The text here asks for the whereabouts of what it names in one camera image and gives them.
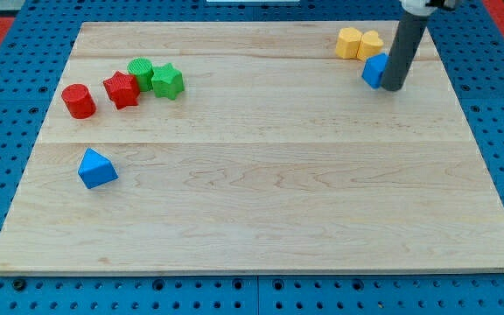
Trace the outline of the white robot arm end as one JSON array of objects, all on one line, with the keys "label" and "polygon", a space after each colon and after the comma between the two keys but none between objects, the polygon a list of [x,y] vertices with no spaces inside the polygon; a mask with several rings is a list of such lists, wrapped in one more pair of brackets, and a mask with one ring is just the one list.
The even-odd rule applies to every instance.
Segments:
[{"label": "white robot arm end", "polygon": [[428,17],[436,10],[455,11],[463,0],[400,0],[402,8],[409,14]]}]

